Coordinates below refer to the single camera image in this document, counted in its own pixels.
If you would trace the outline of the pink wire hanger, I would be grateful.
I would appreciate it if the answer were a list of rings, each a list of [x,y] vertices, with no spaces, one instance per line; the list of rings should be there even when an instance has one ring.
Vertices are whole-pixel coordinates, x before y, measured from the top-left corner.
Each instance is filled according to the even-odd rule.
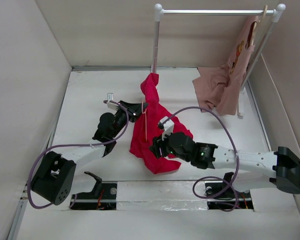
[[[148,132],[147,132],[147,110],[145,108],[145,104],[146,104],[146,101],[145,99],[142,100],[142,103],[141,103],[141,113],[142,115],[144,115],[144,138],[145,138],[145,141],[148,140]]]

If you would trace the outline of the red t shirt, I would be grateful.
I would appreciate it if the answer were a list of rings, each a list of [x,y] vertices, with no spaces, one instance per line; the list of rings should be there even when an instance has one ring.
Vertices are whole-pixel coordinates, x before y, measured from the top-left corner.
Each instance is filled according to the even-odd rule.
[[[160,98],[157,91],[159,75],[150,73],[141,83],[140,89],[148,103],[147,114],[147,141],[145,140],[144,115],[135,122],[129,152],[143,160],[144,165],[153,174],[162,174],[177,171],[181,163],[173,160],[173,155],[169,154],[170,159],[164,157],[156,158],[149,150],[153,138],[160,136],[163,131],[158,128],[158,122],[163,117],[169,117],[172,114],[160,104]]]

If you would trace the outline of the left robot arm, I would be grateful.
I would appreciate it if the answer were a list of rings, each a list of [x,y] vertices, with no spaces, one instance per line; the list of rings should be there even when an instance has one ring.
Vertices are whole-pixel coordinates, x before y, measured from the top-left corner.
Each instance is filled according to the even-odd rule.
[[[68,196],[87,194],[97,198],[102,192],[102,179],[90,171],[76,175],[76,171],[94,160],[107,156],[117,140],[125,133],[129,123],[136,122],[146,111],[148,103],[128,103],[104,100],[115,113],[106,112],[99,118],[97,130],[89,143],[69,144],[69,151],[55,152],[62,145],[47,148],[35,160],[27,181],[27,196],[30,205],[39,209],[32,199],[36,193],[48,201],[48,205],[58,206]]]

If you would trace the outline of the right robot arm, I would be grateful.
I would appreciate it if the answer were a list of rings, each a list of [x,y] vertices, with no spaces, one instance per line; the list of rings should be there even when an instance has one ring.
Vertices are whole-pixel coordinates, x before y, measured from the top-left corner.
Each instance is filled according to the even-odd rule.
[[[198,169],[234,169],[245,173],[222,182],[221,191],[227,197],[251,189],[277,188],[300,194],[300,158],[288,147],[276,151],[249,153],[234,152],[222,146],[195,142],[182,132],[155,137],[150,151],[156,158],[169,154],[190,163]]]

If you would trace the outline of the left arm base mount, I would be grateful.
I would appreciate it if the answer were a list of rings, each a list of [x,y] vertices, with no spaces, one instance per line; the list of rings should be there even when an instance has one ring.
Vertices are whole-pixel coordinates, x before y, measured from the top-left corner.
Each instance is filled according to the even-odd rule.
[[[117,192],[116,181],[103,181],[94,173],[85,171],[74,177],[69,208],[71,210],[116,210]]]

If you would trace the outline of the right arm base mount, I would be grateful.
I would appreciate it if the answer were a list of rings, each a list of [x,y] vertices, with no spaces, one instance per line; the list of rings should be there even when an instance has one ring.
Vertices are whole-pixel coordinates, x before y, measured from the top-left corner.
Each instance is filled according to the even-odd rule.
[[[223,179],[226,181],[224,182],[221,178],[215,177],[207,177],[204,179],[205,184],[205,193],[206,197],[211,197],[213,195],[218,194],[222,191],[225,187],[227,187],[227,183],[233,178],[233,172],[227,172],[224,174]],[[223,212],[229,212],[234,205],[236,204],[236,210],[253,210],[254,205],[252,201],[251,193],[248,192],[236,192],[229,187],[223,193],[219,194],[214,198],[209,198],[207,200],[207,208],[208,210],[221,210]]]

